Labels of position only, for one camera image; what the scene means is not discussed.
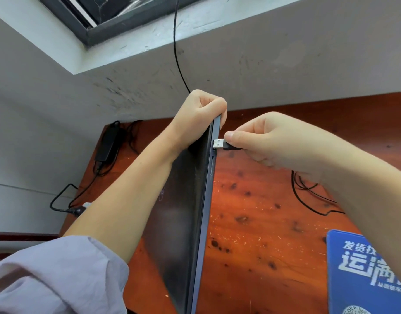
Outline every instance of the sleeve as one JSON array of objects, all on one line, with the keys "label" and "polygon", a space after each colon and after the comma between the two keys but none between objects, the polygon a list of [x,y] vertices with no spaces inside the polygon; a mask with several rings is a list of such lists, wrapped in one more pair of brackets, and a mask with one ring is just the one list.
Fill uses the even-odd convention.
[{"label": "sleeve", "polygon": [[2,313],[126,313],[127,264],[99,241],[67,236],[0,262]]}]

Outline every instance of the usb connector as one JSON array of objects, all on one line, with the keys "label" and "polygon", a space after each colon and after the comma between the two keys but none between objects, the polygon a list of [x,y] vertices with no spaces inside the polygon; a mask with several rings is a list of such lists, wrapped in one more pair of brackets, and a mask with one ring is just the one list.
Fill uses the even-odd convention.
[{"label": "usb connector", "polygon": [[230,145],[227,141],[224,139],[215,139],[213,141],[213,148],[221,148],[225,151],[230,151],[230,150],[241,150],[240,148],[233,147]]}]

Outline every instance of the blue mouse pad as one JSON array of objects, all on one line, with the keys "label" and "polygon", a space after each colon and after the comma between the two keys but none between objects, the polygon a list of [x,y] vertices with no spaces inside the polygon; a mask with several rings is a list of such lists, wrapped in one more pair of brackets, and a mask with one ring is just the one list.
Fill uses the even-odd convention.
[{"label": "blue mouse pad", "polygon": [[327,234],[330,314],[401,314],[401,283],[364,236]]}]

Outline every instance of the desk surface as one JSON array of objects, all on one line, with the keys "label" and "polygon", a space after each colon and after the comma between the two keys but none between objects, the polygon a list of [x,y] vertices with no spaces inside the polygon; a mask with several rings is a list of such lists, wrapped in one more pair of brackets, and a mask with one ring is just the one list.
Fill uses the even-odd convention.
[{"label": "desk surface", "polygon": [[[222,132],[270,110],[323,127],[401,169],[401,93],[234,111]],[[136,148],[142,150],[168,122],[141,123]],[[113,170],[81,201],[96,199],[134,159],[124,144]],[[92,165],[80,190],[92,178]],[[330,209],[310,194],[300,191],[300,196],[316,209]],[[72,222],[68,216],[61,233]],[[358,232],[345,215],[323,217],[303,207],[292,193],[290,172],[265,168],[242,151],[219,152],[198,313],[327,313],[330,229]],[[128,308],[138,314],[175,313],[143,239],[129,267]]]}]

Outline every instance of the left hand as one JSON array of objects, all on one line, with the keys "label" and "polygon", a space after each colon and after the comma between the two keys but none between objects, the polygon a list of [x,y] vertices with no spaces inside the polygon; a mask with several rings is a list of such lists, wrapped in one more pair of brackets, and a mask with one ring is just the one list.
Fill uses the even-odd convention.
[{"label": "left hand", "polygon": [[176,147],[182,151],[200,138],[219,115],[221,129],[227,116],[225,99],[196,89],[187,96],[167,129],[177,137]]}]

